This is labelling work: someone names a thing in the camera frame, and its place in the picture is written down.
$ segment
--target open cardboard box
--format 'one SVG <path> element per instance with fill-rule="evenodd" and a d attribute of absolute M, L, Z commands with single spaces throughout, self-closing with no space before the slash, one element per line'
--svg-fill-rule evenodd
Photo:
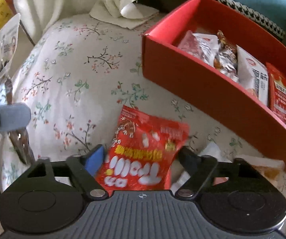
<path fill-rule="evenodd" d="M 285 162 L 286 125 L 241 85 L 177 48 L 187 30 L 219 29 L 263 64 L 286 76 L 286 47 L 259 25 L 214 0 L 188 0 L 143 36 L 143 75 L 244 138 L 262 154 Z"/>

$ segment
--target floral tablecloth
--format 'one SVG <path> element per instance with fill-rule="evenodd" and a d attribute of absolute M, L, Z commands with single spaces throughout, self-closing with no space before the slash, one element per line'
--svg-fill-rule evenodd
<path fill-rule="evenodd" d="M 123 104 L 190 125 L 189 146 L 197 153 L 214 141 L 224 156 L 261 154 L 232 131 L 145 79 L 141 34 L 160 19 L 128 30 L 77 15 L 54 24 L 13 77 L 14 101 L 25 102 L 35 158 L 64 160 L 96 144 L 109 147 Z M 0 135 L 0 188 L 5 190 L 26 167 Z M 286 173 L 278 182 L 286 197 Z M 286 221 L 282 228 L 286 234 Z"/>

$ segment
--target silver screw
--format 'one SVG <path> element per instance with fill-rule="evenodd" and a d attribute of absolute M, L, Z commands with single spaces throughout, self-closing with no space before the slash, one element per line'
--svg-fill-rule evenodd
<path fill-rule="evenodd" d="M 96 198 L 100 198 L 105 195 L 105 191 L 101 189 L 95 189 L 90 192 L 90 195 Z"/>
<path fill-rule="evenodd" d="M 181 189 L 181 190 L 178 191 L 178 194 L 181 197 L 188 198 L 188 197 L 193 196 L 194 193 L 191 190 L 188 190 L 188 189 Z"/>

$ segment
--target red snack package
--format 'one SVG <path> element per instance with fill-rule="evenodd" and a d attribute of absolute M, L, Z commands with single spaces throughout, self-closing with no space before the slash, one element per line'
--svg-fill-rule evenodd
<path fill-rule="evenodd" d="M 286 78 L 272 64 L 266 63 L 269 75 L 269 107 L 286 124 Z"/>
<path fill-rule="evenodd" d="M 169 189 L 169 168 L 189 134 L 187 124 L 123 106 L 107 159 L 96 181 L 115 190 Z"/>

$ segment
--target red logo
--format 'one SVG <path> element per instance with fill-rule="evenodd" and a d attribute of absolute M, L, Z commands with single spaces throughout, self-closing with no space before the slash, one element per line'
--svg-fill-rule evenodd
<path fill-rule="evenodd" d="M 251 60 L 250 58 L 246 58 L 246 60 L 250 65 L 252 65 L 252 66 L 256 65 L 256 63 L 253 60 Z"/>

